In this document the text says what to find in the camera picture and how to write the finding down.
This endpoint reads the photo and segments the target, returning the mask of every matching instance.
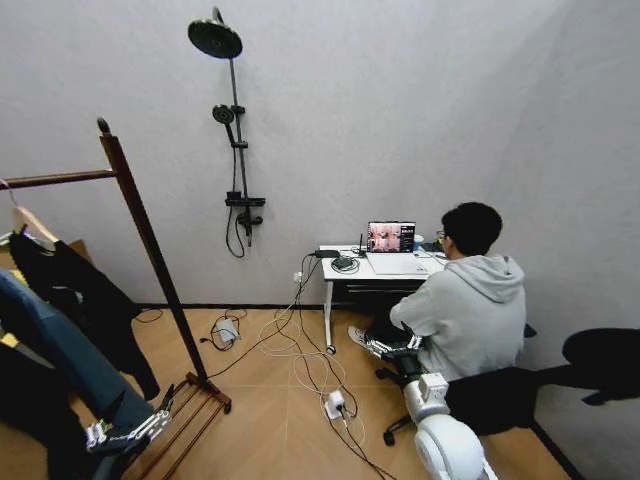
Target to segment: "clothes rack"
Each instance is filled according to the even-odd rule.
[[[98,128],[101,133],[100,142],[102,143],[102,147],[111,169],[9,178],[5,179],[6,185],[0,183],[0,190],[5,190],[7,187],[10,189],[18,189],[43,185],[55,185],[60,183],[83,182],[102,178],[115,178],[118,181],[122,196],[125,199],[127,207],[129,208],[129,213],[131,214],[131,217],[138,229],[140,239],[142,240],[147,255],[149,256],[153,270],[158,278],[160,286],[162,287],[162,291],[167,299],[167,304],[173,314],[174,321],[178,326],[178,330],[180,331],[180,335],[182,336],[182,340],[187,348],[187,352],[189,353],[189,357],[191,358],[191,362],[193,363],[196,371],[196,374],[187,373],[186,380],[182,382],[180,387],[182,387],[183,384],[195,386],[206,392],[210,397],[213,397],[221,404],[221,407],[216,409],[214,414],[210,416],[207,422],[205,422],[205,425],[209,425],[220,409],[223,409],[224,413],[229,413],[231,411],[231,399],[222,393],[208,379],[207,371],[194,341],[193,334],[191,333],[191,328],[187,322],[182,304],[178,297],[178,292],[176,291],[173,280],[171,279],[169,269],[164,260],[164,256],[162,255],[162,251],[160,250],[160,245],[158,244],[156,235],[151,227],[151,222],[149,221],[147,211],[142,202],[142,198],[140,197],[140,193],[138,192],[138,188],[133,179],[133,175],[129,168],[124,151],[122,150],[122,146],[120,145],[120,141],[117,136],[111,134],[109,124],[103,118],[98,118]],[[196,437],[189,444],[188,448],[182,453],[178,461],[174,463],[169,475],[165,478],[168,478],[168,476],[175,471],[177,465],[182,461],[186,453],[190,450],[195,441],[197,441],[203,431],[204,428],[200,429]]]

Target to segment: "chair wheel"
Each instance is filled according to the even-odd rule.
[[[396,444],[396,439],[393,438],[393,433],[391,432],[384,432],[382,439],[387,447],[393,447]]]

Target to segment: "hood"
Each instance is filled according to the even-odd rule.
[[[449,262],[445,268],[496,303],[513,300],[524,280],[520,266],[504,255],[474,255]]]

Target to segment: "shower head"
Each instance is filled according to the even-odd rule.
[[[235,114],[233,110],[231,110],[226,105],[216,105],[213,107],[213,118],[215,118],[216,122],[220,122],[223,125],[230,125],[233,123],[233,119],[235,118]]]
[[[189,40],[198,50],[216,58],[235,58],[242,53],[240,36],[225,25],[218,7],[212,20],[194,20],[189,25]]]
[[[231,143],[232,148],[235,148],[238,143],[236,142],[236,139],[233,138],[233,132],[231,131],[231,123],[235,118],[233,110],[231,110],[226,105],[216,105],[215,107],[213,107],[211,113],[213,114],[213,118],[216,122],[224,125],[224,128],[227,131],[227,136],[229,137],[229,143]]]

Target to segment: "baseboard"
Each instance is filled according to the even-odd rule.
[[[545,432],[545,430],[535,420],[531,425],[531,430],[533,430],[533,433],[536,434],[536,436],[540,439],[542,444],[546,447],[553,458],[556,459],[556,462],[558,462],[563,470],[567,472],[567,475],[569,475],[571,480],[585,480],[580,472],[578,472],[578,469],[575,467],[575,465],[571,463],[564,452],[560,450],[560,447],[558,447],[558,445],[556,445],[555,442],[551,440],[549,434]]]
[[[169,308],[166,303],[138,303],[140,308]],[[255,310],[276,310],[287,308],[289,305],[278,303],[183,303],[182,308],[185,310],[193,308],[219,308],[219,309],[255,309]],[[300,305],[302,310],[322,310],[321,304]]]

